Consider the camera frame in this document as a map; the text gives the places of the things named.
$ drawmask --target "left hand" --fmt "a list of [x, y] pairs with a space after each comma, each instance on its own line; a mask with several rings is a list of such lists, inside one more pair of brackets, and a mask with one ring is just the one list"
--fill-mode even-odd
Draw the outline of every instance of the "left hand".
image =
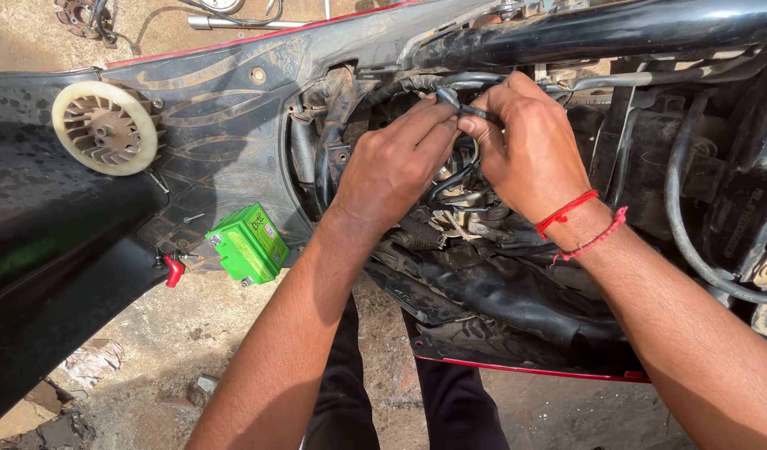
[[328, 211], [345, 215], [354, 232], [380, 239], [450, 157], [460, 133], [455, 113], [430, 94], [388, 127], [361, 136]]

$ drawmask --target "hand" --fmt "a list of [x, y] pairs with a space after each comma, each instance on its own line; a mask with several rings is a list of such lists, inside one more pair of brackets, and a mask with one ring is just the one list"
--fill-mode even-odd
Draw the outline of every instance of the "hand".
[[330, 210], [347, 216], [372, 240], [419, 200], [450, 157], [456, 110], [431, 94], [388, 127], [358, 139]]
[[464, 116], [458, 128], [478, 140], [481, 172], [508, 207], [533, 223], [591, 189], [564, 109], [523, 73], [472, 102], [506, 124]]

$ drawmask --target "red string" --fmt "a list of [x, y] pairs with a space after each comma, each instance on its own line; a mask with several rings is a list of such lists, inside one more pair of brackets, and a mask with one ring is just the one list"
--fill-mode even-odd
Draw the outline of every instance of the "red string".
[[558, 256], [561, 256], [561, 258], [564, 261], [569, 261], [569, 260], [571, 260], [571, 259], [573, 259], [573, 258], [575, 258], [577, 256], [580, 256], [581, 253], [583, 253], [584, 251], [589, 250], [590, 248], [594, 247], [596, 243], [606, 239], [608, 237], [608, 235], [610, 235], [611, 233], [614, 232], [614, 230], [617, 229], [618, 226], [620, 226], [623, 223], [625, 223], [625, 211], [627, 211], [627, 210], [628, 210], [628, 207], [621, 207], [621, 208], [619, 208], [617, 210], [617, 212], [614, 214], [614, 221], [611, 223], [611, 226], [608, 227], [608, 230], [603, 231], [602, 234], [600, 234], [599, 236], [594, 238], [588, 244], [579, 247], [577, 250], [572, 250], [572, 251], [569, 251], [569, 252], [567, 252], [567, 251], [558, 251], [558, 253], [556, 253], [555, 256], [553, 257], [553, 264], [555, 264], [555, 261], [558, 259]]
[[588, 192], [584, 192], [581, 194], [580, 197], [578, 197], [575, 200], [572, 200], [571, 202], [564, 205], [561, 209], [557, 210], [553, 214], [551, 214], [547, 219], [542, 220], [541, 222], [536, 224], [536, 230], [538, 231], [538, 235], [542, 237], [542, 239], [547, 242], [547, 236], [544, 235], [544, 230], [547, 230], [547, 228], [553, 224], [553, 222], [560, 222], [564, 223], [567, 220], [569, 220], [565, 214], [581, 205], [583, 205], [587, 200], [596, 199], [597, 198], [597, 190], [589, 190]]

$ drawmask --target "black pants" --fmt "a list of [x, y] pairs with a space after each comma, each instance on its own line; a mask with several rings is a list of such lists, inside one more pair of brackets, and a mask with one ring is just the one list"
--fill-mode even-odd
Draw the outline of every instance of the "black pants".
[[[409, 337], [416, 336], [414, 318], [403, 312], [403, 319]], [[483, 390], [477, 367], [419, 359], [416, 363], [431, 448], [508, 448], [497, 405]], [[351, 295], [330, 348], [305, 450], [380, 447], [363, 377], [358, 311]]]

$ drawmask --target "forearm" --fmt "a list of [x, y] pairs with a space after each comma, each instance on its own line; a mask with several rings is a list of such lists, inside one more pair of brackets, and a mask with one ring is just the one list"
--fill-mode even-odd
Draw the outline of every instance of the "forearm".
[[189, 450], [298, 447], [345, 302], [376, 240], [328, 210], [230, 362]]
[[[550, 235], [565, 250], [591, 241], [612, 215], [590, 201]], [[627, 226], [577, 261], [611, 310], [670, 410], [699, 444], [767, 444], [767, 342]]]

